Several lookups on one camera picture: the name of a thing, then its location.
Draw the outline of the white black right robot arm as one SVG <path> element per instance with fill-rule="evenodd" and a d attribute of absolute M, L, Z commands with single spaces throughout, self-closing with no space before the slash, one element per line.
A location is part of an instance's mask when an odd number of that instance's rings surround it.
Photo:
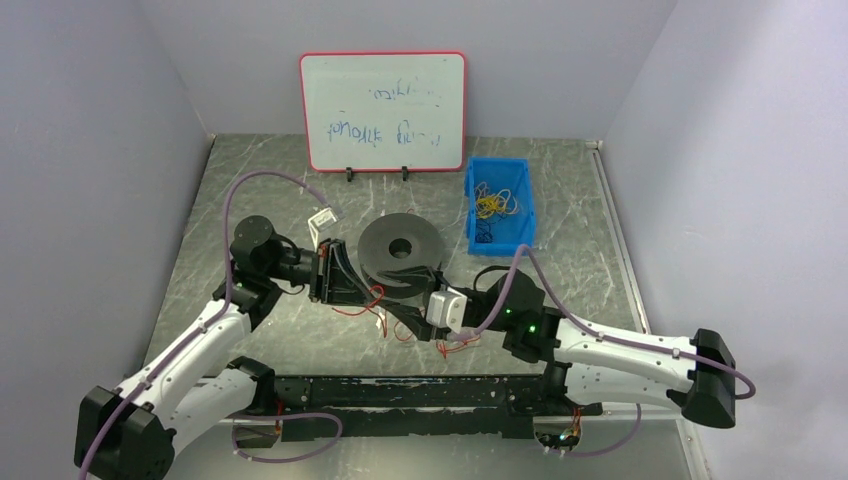
<path fill-rule="evenodd" d="M 488 331 L 503 333 L 503 348 L 552 368 L 555 396 L 575 405 L 648 404 L 701 426 L 735 426 L 736 362 L 718 332 L 638 333 L 566 315 L 545 298 L 530 276 L 516 271 L 485 291 L 452 288 L 428 275 L 421 305 L 391 298 L 378 304 L 422 341 L 464 343 Z"/>

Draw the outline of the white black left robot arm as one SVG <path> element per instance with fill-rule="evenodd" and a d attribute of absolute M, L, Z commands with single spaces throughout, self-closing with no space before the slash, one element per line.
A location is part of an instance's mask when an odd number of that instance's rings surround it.
<path fill-rule="evenodd" d="M 224 281 L 198 317 L 137 373 L 83 398 L 74 450 L 80 478 L 161 479 L 178 453 L 231 415 L 289 419 L 275 371 L 261 362 L 239 357 L 201 380 L 272 312 L 286 293 L 280 281 L 328 305 L 372 303 L 343 240 L 300 248 L 261 216 L 242 220 L 224 239 Z"/>

